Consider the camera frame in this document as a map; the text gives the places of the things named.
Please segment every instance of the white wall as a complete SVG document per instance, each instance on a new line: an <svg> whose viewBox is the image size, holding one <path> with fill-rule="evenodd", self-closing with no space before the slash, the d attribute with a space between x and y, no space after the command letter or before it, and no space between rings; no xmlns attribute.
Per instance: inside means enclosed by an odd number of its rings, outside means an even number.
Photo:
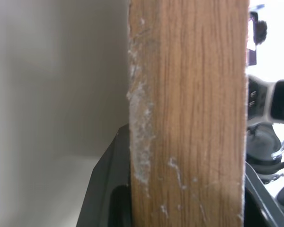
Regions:
<svg viewBox="0 0 284 227"><path fill-rule="evenodd" d="M74 227L127 123L126 0L0 0L0 227Z"/></svg>

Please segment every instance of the oak wood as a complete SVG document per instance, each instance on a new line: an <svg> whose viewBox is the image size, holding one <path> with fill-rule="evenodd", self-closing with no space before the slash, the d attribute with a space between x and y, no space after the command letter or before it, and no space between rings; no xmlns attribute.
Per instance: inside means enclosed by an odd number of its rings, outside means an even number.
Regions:
<svg viewBox="0 0 284 227"><path fill-rule="evenodd" d="M131 0L135 227L242 225L247 0Z"/></svg>

